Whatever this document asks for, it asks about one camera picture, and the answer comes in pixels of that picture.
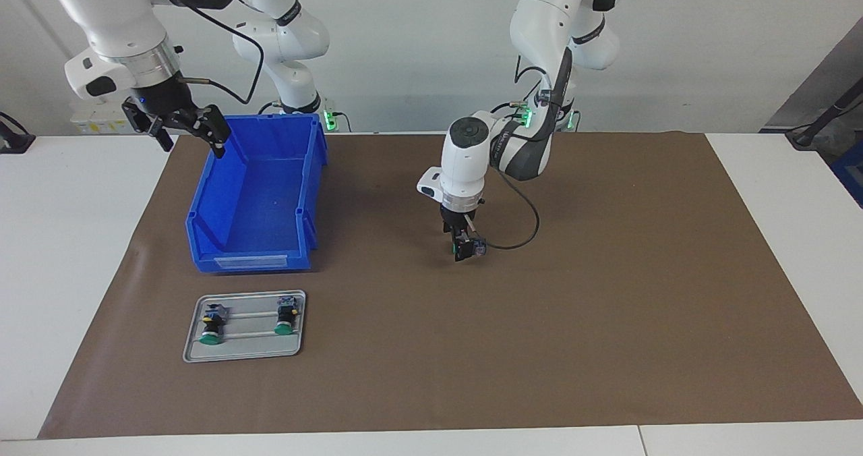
blue storage bin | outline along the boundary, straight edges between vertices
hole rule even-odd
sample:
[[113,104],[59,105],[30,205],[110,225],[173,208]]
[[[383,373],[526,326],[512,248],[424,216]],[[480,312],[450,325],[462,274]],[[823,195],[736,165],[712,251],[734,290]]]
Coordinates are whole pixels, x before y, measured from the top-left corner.
[[225,157],[210,153],[185,227],[201,272],[311,268],[326,139],[320,118],[230,115]]

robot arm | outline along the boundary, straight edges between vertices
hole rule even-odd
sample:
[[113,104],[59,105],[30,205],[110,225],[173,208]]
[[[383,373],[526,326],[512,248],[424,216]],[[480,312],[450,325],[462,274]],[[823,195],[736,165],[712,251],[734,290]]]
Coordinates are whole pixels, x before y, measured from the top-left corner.
[[[330,34],[318,18],[302,8],[299,0],[249,0],[263,16],[247,20],[237,29],[255,39],[264,49],[264,71],[274,81],[286,113],[314,114],[322,103],[309,69],[298,62],[326,54]],[[253,45],[234,37],[237,53],[257,62]]]
[[[224,154],[231,129],[215,105],[200,108],[191,98],[189,83],[206,80],[184,78],[179,71],[181,49],[153,13],[154,4],[173,4],[221,9],[233,0],[60,0],[90,47],[65,65],[69,84],[82,98],[105,96],[129,89],[123,104],[138,132],[158,140],[165,151],[173,141],[165,130],[176,128],[206,140],[216,157]],[[286,111],[317,111],[317,91],[311,73],[297,59],[321,56],[329,47],[326,29],[311,14],[300,10],[297,0],[250,0],[250,6],[269,14],[250,20],[244,28],[264,50],[264,69],[276,82]],[[246,59],[257,62],[253,45],[235,47]]]
[[524,181],[542,174],[552,134],[564,128],[574,102],[573,65],[605,69],[620,49],[604,11],[617,0],[520,0],[510,38],[542,74],[539,92],[525,103],[520,120],[487,111],[455,121],[444,141],[441,167],[432,167],[417,188],[441,204],[444,231],[451,232],[456,260],[483,254],[486,243],[472,231],[483,199],[487,166]]

brown mat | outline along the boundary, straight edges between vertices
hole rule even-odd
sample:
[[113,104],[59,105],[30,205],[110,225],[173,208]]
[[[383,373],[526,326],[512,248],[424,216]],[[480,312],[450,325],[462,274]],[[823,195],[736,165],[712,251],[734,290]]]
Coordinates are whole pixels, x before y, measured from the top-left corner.
[[[453,263],[414,190],[441,137],[330,137],[316,271],[201,275],[183,138],[41,438],[863,418],[822,337],[694,134],[571,134],[524,183],[536,242]],[[477,227],[530,233],[491,175]],[[206,293],[300,288],[293,358],[185,364]]]

white table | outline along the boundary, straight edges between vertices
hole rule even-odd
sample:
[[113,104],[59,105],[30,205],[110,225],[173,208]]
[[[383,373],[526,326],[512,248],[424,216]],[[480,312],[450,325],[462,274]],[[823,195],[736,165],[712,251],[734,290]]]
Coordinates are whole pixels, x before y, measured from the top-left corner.
[[[709,139],[863,397],[863,210],[817,155],[794,151],[781,136]],[[863,420],[31,441],[166,160],[144,137],[40,138],[24,156],[0,157],[0,454],[187,455],[210,444],[225,454],[304,456],[863,454]]]

gray tray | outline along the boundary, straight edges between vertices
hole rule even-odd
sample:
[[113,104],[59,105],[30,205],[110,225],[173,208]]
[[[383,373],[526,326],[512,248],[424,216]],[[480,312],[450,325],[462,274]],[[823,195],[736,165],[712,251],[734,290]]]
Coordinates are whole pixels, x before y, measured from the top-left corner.
[[[278,299],[293,296],[299,304],[299,315],[294,321],[294,333],[278,335],[272,328],[278,320]],[[228,321],[222,327],[220,345],[204,345],[198,339],[204,332],[206,306],[221,304],[228,311]],[[305,293],[303,291],[274,291],[269,293],[237,293],[208,295],[198,300],[191,318],[189,336],[185,340],[183,360],[218,362],[246,360],[247,358],[290,357],[299,352],[303,341],[305,320]]]

